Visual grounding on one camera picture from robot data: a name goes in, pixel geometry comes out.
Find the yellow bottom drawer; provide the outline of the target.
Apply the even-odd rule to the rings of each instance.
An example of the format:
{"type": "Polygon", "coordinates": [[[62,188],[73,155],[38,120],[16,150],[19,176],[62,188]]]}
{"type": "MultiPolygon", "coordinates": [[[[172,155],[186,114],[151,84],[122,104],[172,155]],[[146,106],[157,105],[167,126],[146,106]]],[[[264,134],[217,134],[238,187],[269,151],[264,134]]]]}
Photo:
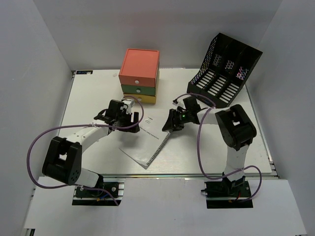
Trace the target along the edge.
{"type": "Polygon", "coordinates": [[[155,96],[142,95],[142,94],[124,93],[124,96],[132,96],[132,97],[137,98],[141,103],[148,103],[148,104],[156,104],[156,100],[157,100],[155,96]]]}

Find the orange top drawer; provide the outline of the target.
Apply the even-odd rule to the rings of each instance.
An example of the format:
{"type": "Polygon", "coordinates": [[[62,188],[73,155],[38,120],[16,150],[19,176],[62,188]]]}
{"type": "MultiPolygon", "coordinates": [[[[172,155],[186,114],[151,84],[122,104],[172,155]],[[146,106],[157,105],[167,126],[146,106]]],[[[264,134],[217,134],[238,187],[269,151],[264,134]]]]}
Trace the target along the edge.
{"type": "Polygon", "coordinates": [[[155,87],[159,70],[159,51],[129,48],[119,72],[122,85],[155,87]]]}

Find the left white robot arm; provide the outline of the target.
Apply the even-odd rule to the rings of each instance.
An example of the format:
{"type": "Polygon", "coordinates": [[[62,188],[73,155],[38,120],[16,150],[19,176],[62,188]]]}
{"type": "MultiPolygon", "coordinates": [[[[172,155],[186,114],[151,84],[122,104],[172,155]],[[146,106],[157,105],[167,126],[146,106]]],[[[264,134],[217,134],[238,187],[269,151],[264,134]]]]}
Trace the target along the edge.
{"type": "Polygon", "coordinates": [[[83,153],[100,139],[114,131],[137,133],[139,113],[132,112],[135,100],[131,97],[111,100],[93,122],[67,137],[54,137],[49,145],[42,173],[66,185],[87,187],[93,196],[103,193],[103,177],[82,167],[83,153]]]}

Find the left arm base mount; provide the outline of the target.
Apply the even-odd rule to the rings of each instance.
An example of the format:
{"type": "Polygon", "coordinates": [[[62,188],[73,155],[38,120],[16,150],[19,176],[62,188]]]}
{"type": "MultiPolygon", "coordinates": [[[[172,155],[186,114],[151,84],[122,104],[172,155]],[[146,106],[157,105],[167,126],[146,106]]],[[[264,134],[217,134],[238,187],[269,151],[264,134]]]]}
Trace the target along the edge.
{"type": "Polygon", "coordinates": [[[125,181],[119,178],[104,179],[99,190],[88,190],[76,186],[73,194],[73,206],[117,207],[124,195],[125,181]]]}

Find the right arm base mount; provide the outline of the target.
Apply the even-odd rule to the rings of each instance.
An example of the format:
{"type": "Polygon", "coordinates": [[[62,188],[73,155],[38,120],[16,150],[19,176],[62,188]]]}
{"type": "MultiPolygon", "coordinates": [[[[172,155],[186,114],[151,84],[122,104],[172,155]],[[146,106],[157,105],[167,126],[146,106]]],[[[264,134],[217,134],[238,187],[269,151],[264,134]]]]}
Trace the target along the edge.
{"type": "Polygon", "coordinates": [[[201,194],[206,197],[207,209],[253,208],[249,182],[245,177],[231,182],[227,177],[221,181],[207,181],[201,194]]]}

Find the green drawer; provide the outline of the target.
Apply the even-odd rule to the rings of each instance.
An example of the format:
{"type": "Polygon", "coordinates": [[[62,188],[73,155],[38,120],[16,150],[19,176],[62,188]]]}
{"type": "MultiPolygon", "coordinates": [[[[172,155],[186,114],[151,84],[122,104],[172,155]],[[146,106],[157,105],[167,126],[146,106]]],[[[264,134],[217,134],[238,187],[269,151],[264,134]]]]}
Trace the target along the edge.
{"type": "Polygon", "coordinates": [[[133,86],[133,85],[121,85],[122,91],[125,94],[141,94],[147,96],[155,96],[155,87],[133,86]]]}

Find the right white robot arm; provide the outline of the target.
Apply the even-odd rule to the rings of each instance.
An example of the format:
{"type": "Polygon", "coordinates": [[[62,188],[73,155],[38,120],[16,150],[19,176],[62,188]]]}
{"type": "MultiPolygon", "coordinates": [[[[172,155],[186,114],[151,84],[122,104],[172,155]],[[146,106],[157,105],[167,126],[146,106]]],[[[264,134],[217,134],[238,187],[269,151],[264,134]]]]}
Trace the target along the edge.
{"type": "Polygon", "coordinates": [[[168,118],[162,131],[181,131],[186,123],[199,125],[197,133],[197,158],[204,177],[213,181],[217,186],[214,190],[204,189],[210,195],[234,196],[239,193],[245,183],[245,159],[249,146],[257,135],[256,128],[243,107],[239,104],[223,108],[204,108],[197,103],[196,97],[183,99],[184,106],[179,105],[177,99],[173,101],[176,109],[170,109],[168,118]],[[204,124],[217,125],[221,136],[227,145],[226,166],[218,182],[206,175],[201,162],[200,137],[204,124]]]}

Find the white safety instructions booklet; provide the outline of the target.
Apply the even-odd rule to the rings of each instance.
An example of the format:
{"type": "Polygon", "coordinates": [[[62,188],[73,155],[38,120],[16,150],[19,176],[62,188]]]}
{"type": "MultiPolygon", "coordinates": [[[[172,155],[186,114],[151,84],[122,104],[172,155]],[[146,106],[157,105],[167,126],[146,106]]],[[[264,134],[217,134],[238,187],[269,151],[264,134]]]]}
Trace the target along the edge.
{"type": "Polygon", "coordinates": [[[146,116],[139,124],[140,131],[121,137],[119,149],[147,169],[166,144],[170,132],[162,131],[165,124],[159,116],[146,116]]]}

